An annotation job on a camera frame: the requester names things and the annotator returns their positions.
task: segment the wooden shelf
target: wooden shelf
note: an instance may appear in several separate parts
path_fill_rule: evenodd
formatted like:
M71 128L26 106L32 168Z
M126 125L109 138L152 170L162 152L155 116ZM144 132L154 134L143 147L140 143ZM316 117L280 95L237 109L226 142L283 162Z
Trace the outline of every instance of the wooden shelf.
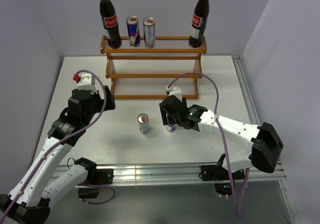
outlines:
M207 52L205 37L199 48L189 46L189 37L156 37L154 48L146 48L143 37L138 47L131 46L128 37L121 39L118 49L109 47L105 35L100 43L100 52L107 55L105 76L111 78L111 93L117 99L164 99L164 88L172 79L190 72L195 73L177 80L177 85L185 90L183 97L198 99L201 55Z
M146 48L143 42L144 37L141 37L141 44L138 47L133 47L129 44L129 37L121 37L122 45L120 48L111 48L108 45L107 37L103 35L100 44L100 53L206 53L207 44L203 37L203 43L199 48L191 48L189 46L189 37L156 37L155 47Z
M105 76L106 78L176 78L188 72L202 72L199 59L166 61L159 59L109 59ZM183 78L202 78L202 76L190 74Z

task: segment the gray wall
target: gray wall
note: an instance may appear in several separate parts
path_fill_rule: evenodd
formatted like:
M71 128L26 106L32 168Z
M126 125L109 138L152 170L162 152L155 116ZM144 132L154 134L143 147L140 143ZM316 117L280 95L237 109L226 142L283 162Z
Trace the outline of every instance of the gray wall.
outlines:
M31 0L64 56L100 55L99 0ZM112 0L121 35L125 18L156 19L158 36L189 36L198 0ZM210 0L208 54L242 54L268 0Z
M319 14L319 0L270 0L242 58L261 120L282 137L281 160L306 224L320 218Z
M28 0L0 0L0 193L30 166L61 57Z

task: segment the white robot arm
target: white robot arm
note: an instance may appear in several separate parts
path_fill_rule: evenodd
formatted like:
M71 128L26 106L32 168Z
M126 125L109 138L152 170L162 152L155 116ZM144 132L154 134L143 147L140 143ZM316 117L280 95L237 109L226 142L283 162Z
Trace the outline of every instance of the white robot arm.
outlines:
M101 99L91 74L75 75L74 80L77 89L72 91L68 107L53 122L41 152L16 187L8 195L0 195L0 210L21 224L45 223L50 209L72 188L83 182L99 182L97 165L80 158L68 172L48 185L59 163L86 132L93 116L116 107L107 86L103 87L106 101Z
M274 172L283 143L271 124L263 123L262 126L258 126L242 123L215 115L211 110L202 106L187 107L186 99L182 98L178 87L168 89L167 93L168 97L159 104L164 125L167 125L169 121L185 129L221 135L217 125L218 119L225 137L242 146L240 152L229 156L232 173L251 167L256 167L266 173ZM229 180L227 162L224 157L223 154L212 171L210 181Z

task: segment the coca-cola label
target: coca-cola label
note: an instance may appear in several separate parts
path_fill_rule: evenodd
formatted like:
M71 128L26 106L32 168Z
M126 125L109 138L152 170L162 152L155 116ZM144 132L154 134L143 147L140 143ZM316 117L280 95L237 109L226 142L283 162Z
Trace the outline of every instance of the coca-cola label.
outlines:
M201 27L203 23L203 18L193 15L192 24L197 27Z
M107 28L115 27L118 24L118 20L116 17L117 16L114 15L110 18L106 18L106 17L104 18L104 22L105 22Z

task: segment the white table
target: white table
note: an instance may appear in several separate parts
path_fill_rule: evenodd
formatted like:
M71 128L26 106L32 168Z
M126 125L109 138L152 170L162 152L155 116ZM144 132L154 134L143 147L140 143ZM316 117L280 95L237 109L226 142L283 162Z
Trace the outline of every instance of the white table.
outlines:
M240 61L234 62L235 64L230 56L202 57L203 72L213 78L219 88L218 113L241 122L258 124L259 119ZM111 81L105 78L105 63L105 57L64 59L37 154L52 122L59 117L67 105L71 91L76 88L72 80L73 74L79 69L89 69L105 85L110 85ZM214 88L205 79L198 80L198 86L199 99L188 100L188 106L198 104L213 109L216 100ZM281 164L277 165L272 175L254 168L250 170L249 180L259 182L249 183L243 217L237 220L233 202L216 198L211 191L212 184L198 178L201 163L214 163L224 153L221 137L182 128L169 133L162 125L160 102L161 100L116 100L116 109L105 112L79 139L50 180L51 183L67 170L68 157L86 157L96 162L99 168L114 169L112 185L117 188L117 198L108 205L93 207L76 201L77 191L73 190L54 208L47 223L148 224L154 223L154 218L174 223L183 217L185 222L191 223L289 223L290 220L294 223L296 212ZM150 117L152 130L147 135L142 135L138 129L137 116L142 112ZM230 153L239 150L237 144L231 141L227 143Z
M111 80L105 78L106 57L66 57L45 119L37 154L53 121L67 106L71 91L76 88L73 74L80 69L93 71L104 85L110 87ZM202 69L218 86L218 113L249 123L232 58L203 56ZM103 96L99 84L96 86ZM188 106L198 104L213 110L216 100L214 87L204 78L198 80L198 86L199 99L187 100ZM183 128L169 133L162 125L161 101L116 100L116 109L104 112L100 120L78 140L61 165L66 165L69 157L86 157L99 165L216 162L224 153L221 137ZM151 131L147 135L142 135L138 129L137 116L140 113L147 113L150 118ZM228 146L230 153L240 150L240 146L232 141L228 141Z

